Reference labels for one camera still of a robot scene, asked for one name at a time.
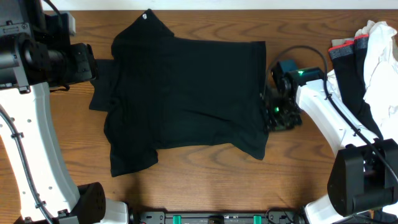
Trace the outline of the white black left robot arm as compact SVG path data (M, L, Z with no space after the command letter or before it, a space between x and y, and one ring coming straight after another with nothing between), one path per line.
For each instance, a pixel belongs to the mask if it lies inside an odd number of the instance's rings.
M1 139L16 178L19 223L128 223L124 202L102 185L75 185L63 160L50 94L94 80L88 44L72 44L75 19L42 1L1 0Z

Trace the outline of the black t-shirt white logo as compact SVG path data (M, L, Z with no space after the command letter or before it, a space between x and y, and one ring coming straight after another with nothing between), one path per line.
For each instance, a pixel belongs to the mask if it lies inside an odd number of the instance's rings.
M181 39L146 10L98 61L90 109L104 111L111 175L157 163L157 152L230 143L263 159L266 44Z

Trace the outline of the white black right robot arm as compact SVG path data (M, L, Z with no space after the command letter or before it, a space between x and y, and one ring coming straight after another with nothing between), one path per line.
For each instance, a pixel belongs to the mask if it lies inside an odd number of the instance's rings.
M304 111L328 141L335 161L327 194L303 207L295 223L397 223L397 143L380 140L335 96L313 68L271 70L266 88L269 131L292 129Z

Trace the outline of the white crumpled garment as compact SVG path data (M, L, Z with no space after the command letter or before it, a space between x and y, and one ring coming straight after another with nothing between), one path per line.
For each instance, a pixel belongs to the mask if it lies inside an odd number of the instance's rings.
M367 34L368 50L364 61L366 92L363 96L370 106L374 121L383 139L397 139L397 30L387 22L368 21L353 37L333 39L331 48ZM340 100L341 94L334 69L327 74L331 88Z

